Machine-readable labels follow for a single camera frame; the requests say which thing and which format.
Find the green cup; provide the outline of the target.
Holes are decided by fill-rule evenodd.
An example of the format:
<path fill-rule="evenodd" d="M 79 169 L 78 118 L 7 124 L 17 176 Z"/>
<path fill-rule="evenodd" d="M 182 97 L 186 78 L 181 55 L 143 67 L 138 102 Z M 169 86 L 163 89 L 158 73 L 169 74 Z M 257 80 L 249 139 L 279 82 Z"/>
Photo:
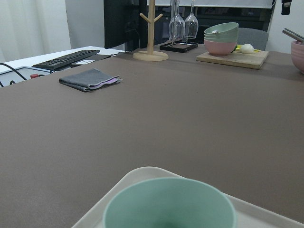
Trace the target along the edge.
<path fill-rule="evenodd" d="M 235 228 L 228 197 L 206 183 L 156 178 L 117 193 L 103 214 L 105 228 Z"/>

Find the cream rabbit tray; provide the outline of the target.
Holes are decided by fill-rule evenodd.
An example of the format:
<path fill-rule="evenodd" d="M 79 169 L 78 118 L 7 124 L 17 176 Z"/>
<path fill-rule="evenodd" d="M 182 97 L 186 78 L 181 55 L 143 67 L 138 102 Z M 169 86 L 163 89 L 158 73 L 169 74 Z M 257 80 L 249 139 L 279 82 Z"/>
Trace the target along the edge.
<path fill-rule="evenodd" d="M 143 180 L 178 177 L 173 172 L 158 167 L 140 167 L 122 177 L 73 227 L 101 228 L 103 212 L 108 202 L 124 188 Z M 237 213 L 238 228 L 302 228 L 303 223 L 263 209 L 254 204 L 227 195 Z"/>

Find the black tray with glasses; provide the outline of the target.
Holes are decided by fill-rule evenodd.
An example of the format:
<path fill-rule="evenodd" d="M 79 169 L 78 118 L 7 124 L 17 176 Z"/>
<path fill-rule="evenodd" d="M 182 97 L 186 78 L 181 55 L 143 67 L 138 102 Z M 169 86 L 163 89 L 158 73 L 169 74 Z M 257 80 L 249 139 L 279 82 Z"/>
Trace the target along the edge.
<path fill-rule="evenodd" d="M 166 50 L 166 51 L 172 51 L 178 53 L 186 53 L 197 47 L 198 47 L 198 43 L 183 42 L 183 41 L 167 42 L 159 46 L 160 50 Z"/>

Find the wooden mug tree stand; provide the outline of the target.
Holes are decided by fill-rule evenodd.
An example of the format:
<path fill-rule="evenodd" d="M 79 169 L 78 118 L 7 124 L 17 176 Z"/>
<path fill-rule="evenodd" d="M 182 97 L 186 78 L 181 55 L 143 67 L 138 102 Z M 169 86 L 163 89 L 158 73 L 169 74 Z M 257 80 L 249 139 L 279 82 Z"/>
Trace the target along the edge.
<path fill-rule="evenodd" d="M 151 62 L 167 60 L 169 57 L 166 53 L 154 51 L 154 24 L 162 17 L 162 14 L 155 17 L 155 0 L 149 0 L 148 17 L 143 13 L 140 16 L 148 23 L 147 50 L 133 53 L 133 58 Z"/>

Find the grey folded cloth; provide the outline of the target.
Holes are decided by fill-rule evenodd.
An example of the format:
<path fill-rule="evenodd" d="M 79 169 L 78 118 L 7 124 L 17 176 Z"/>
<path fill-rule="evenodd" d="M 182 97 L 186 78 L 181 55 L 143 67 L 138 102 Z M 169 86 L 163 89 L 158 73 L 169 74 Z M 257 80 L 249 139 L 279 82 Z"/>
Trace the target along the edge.
<path fill-rule="evenodd" d="M 59 79 L 59 83 L 82 92 L 114 85 L 120 81 L 119 76 L 111 76 L 95 68 Z"/>

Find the left wine glass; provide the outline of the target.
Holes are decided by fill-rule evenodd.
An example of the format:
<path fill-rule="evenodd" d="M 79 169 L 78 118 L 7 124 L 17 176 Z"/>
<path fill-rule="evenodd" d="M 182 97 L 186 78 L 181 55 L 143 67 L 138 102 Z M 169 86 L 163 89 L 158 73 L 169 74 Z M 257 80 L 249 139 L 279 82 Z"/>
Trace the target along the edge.
<path fill-rule="evenodd" d="M 185 31 L 184 19 L 179 13 L 179 0 L 171 1 L 171 20 L 169 23 L 169 37 L 172 42 L 182 40 Z"/>

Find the wine glass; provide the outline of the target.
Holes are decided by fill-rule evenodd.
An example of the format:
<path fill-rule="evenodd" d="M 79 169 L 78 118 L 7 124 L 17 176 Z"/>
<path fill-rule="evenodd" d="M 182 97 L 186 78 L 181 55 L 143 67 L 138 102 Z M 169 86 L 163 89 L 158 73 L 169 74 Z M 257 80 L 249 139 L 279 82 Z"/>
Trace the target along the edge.
<path fill-rule="evenodd" d="M 189 16 L 185 20 L 185 38 L 195 39 L 197 36 L 199 23 L 194 15 L 194 0 L 191 1 L 191 10 Z"/>
<path fill-rule="evenodd" d="M 179 13 L 179 0 L 171 1 L 171 20 L 169 23 L 169 37 L 172 42 L 182 40 L 185 31 L 184 19 Z"/>

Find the pink bowl under stack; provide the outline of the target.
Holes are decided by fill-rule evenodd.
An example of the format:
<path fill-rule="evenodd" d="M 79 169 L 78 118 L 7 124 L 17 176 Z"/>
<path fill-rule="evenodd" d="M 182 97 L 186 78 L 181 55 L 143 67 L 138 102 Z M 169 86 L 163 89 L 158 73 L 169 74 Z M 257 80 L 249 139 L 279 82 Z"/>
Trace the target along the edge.
<path fill-rule="evenodd" d="M 235 50 L 237 42 L 215 42 L 205 39 L 204 45 L 210 54 L 224 56 Z"/>

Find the black monitor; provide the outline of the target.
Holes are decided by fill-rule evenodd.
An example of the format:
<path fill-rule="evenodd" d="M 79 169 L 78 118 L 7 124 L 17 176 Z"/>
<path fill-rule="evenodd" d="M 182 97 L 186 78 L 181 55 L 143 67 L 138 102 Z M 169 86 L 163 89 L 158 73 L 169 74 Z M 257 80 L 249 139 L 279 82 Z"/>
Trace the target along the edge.
<path fill-rule="evenodd" d="M 146 0 L 104 1 L 104 47 L 125 45 L 134 51 L 147 47 L 147 23 L 140 13 L 147 13 Z"/>

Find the right wine glass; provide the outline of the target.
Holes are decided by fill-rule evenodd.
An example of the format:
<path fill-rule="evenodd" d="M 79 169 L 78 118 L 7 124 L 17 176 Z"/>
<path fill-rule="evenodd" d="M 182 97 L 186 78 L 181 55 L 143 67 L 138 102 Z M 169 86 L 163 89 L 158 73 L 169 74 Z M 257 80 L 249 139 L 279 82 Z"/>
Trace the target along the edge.
<path fill-rule="evenodd" d="M 189 16 L 185 20 L 185 38 L 195 39 L 197 36 L 199 23 L 194 15 L 194 0 L 191 1 L 191 10 Z"/>

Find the black keyboard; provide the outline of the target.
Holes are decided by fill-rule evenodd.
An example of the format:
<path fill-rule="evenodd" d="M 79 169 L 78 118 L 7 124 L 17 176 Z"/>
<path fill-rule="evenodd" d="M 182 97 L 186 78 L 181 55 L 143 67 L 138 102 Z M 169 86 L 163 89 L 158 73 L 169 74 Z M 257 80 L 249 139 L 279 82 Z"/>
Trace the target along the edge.
<path fill-rule="evenodd" d="M 33 65 L 33 67 L 56 71 L 63 67 L 66 67 L 74 62 L 85 59 L 86 57 L 93 56 L 99 53 L 99 50 L 80 50 L 71 54 L 67 54 L 61 57 L 54 58 L 42 63 Z"/>

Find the stacked green bowls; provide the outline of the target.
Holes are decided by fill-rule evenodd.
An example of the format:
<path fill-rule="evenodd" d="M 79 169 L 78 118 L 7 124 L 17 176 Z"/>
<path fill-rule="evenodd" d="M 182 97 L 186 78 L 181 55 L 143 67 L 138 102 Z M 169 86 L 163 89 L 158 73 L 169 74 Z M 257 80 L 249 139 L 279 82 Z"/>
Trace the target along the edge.
<path fill-rule="evenodd" d="M 239 24 L 236 22 L 217 24 L 204 31 L 204 39 L 221 43 L 237 42 L 238 28 Z"/>

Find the white garlic bulb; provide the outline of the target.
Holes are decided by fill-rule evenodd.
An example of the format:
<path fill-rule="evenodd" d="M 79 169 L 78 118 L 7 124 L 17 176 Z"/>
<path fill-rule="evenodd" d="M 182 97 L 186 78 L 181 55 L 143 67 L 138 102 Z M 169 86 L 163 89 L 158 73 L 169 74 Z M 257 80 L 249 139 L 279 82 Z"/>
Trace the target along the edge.
<path fill-rule="evenodd" d="M 251 44 L 243 44 L 240 48 L 239 48 L 240 53 L 243 54 L 252 54 L 254 53 L 254 48 Z"/>

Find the wooden cutting board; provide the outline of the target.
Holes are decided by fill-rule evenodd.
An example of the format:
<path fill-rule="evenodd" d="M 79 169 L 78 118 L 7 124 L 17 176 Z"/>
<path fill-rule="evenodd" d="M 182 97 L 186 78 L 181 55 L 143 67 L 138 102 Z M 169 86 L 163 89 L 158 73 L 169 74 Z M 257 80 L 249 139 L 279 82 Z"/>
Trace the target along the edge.
<path fill-rule="evenodd" d="M 260 69 L 260 67 L 268 57 L 268 54 L 268 51 L 259 51 L 254 52 L 253 54 L 243 54 L 239 51 L 234 51 L 225 56 L 216 56 L 211 55 L 209 52 L 205 52 L 197 56 L 196 60 L 227 66 Z"/>

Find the pink ribbed bowl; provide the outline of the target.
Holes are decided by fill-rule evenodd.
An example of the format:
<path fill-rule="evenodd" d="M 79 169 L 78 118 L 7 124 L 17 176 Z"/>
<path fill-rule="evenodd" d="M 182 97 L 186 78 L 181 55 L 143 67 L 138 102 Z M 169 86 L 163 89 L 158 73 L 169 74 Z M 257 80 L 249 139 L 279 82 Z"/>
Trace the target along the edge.
<path fill-rule="evenodd" d="M 304 73 L 304 44 L 300 41 L 293 41 L 291 44 L 291 59 L 293 65 Z"/>

